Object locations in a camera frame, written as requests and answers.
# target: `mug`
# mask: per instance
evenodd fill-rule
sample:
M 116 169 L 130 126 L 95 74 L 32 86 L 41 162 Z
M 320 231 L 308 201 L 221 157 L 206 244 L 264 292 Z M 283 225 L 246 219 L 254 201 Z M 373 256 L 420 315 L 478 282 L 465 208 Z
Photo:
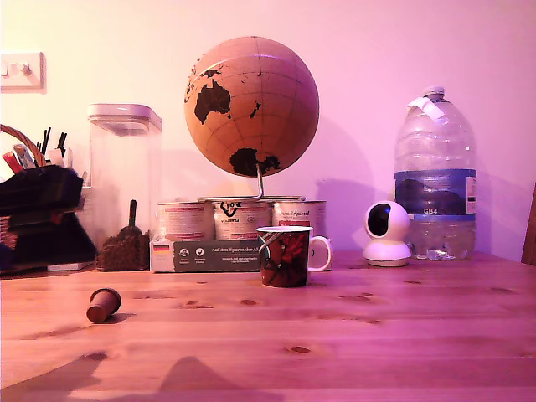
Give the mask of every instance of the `mug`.
M 322 236 L 311 237 L 309 226 L 268 226 L 259 235 L 260 275 L 263 285 L 299 287 L 307 284 L 309 271 L 323 271 L 332 262 L 332 247 Z M 323 243 L 327 260 L 317 268 L 307 268 L 312 245 Z

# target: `light switch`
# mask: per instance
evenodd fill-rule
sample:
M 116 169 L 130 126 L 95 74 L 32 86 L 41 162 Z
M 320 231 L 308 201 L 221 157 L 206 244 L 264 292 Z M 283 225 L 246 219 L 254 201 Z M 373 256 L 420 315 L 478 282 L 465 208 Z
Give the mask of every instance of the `light switch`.
M 43 77 L 42 53 L 2 54 L 2 88 L 43 88 Z

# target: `plastic water bottle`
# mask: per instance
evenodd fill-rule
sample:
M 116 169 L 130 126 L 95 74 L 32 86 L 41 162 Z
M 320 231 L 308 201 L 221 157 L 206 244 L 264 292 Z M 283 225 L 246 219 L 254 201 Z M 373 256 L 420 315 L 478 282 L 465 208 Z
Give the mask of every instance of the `plastic water bottle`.
M 475 245 L 475 142 L 440 86 L 408 104 L 396 142 L 396 202 L 410 215 L 408 246 L 419 259 L 465 258 Z

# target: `container lid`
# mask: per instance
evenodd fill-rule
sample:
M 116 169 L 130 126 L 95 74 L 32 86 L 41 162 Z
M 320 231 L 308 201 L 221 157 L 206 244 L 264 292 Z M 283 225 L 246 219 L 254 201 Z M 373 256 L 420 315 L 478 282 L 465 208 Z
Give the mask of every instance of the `container lid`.
M 302 195 L 263 195 L 262 199 L 266 201 L 274 201 L 280 203 L 282 201 L 305 201 L 305 197 Z
M 251 206 L 251 205 L 255 205 L 255 204 L 272 204 L 273 201 L 270 201 L 268 199 L 248 199 L 246 201 L 234 201 L 233 199 L 228 199 L 226 201 L 214 201 L 214 200 L 210 200 L 210 199 L 207 199 L 207 200 L 204 200 L 203 198 L 199 198 L 199 201 L 210 201 L 212 204 L 214 205 L 221 205 L 222 203 L 225 204 L 225 203 L 240 203 L 240 205 L 247 205 L 247 206 Z
M 87 108 L 89 121 L 114 121 L 118 117 L 130 121 L 150 121 L 158 130 L 162 130 L 162 118 L 149 106 L 130 103 L 94 103 Z
M 445 88 L 438 85 L 429 86 L 428 88 L 425 88 L 423 90 L 422 95 L 428 96 L 428 95 L 444 95 L 445 94 Z
M 309 200 L 301 200 L 301 199 L 274 199 L 274 203 L 278 204 L 324 204 L 326 201 L 321 199 L 309 199 Z
M 162 201 L 158 205 L 203 205 L 209 204 L 209 201 Z

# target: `white camera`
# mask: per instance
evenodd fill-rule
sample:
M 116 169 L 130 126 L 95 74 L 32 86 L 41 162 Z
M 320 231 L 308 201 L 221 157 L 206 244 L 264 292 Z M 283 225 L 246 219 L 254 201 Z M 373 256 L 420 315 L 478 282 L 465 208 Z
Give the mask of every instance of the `white camera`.
M 380 201 L 367 209 L 365 231 L 372 240 L 363 251 L 370 265 L 402 266 L 408 263 L 411 251 L 404 242 L 410 227 L 405 209 L 393 201 Z

